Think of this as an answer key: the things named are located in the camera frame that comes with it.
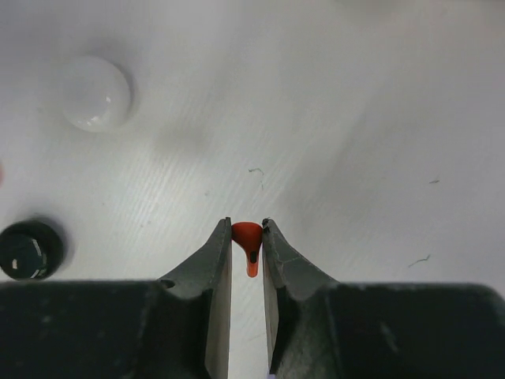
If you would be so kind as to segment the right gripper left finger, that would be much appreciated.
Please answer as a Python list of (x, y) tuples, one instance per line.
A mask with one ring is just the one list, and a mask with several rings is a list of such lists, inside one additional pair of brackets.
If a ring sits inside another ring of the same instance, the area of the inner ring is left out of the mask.
[(231, 221), (159, 279), (170, 300), (161, 337), (168, 358), (198, 378), (227, 378), (232, 286)]

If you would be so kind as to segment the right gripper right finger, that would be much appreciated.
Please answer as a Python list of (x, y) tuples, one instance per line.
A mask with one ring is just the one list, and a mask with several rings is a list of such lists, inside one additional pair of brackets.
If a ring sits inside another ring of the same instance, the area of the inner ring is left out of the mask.
[(337, 374), (325, 295), (336, 281), (263, 220), (264, 307), (270, 374)]

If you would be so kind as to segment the red earbud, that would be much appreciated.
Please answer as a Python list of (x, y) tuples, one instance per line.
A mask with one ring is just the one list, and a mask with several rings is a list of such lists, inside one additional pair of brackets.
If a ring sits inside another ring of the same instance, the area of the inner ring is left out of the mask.
[(257, 223), (238, 222), (232, 225), (232, 239), (245, 252), (246, 273), (250, 278), (258, 275), (262, 236), (263, 228)]

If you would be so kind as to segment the white charging case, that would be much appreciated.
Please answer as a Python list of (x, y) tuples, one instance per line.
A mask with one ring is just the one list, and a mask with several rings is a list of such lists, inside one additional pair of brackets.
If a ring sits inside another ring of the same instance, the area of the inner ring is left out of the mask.
[(61, 68), (57, 94), (67, 121), (91, 133), (122, 126), (132, 103), (132, 90), (122, 71), (105, 59), (89, 55)]

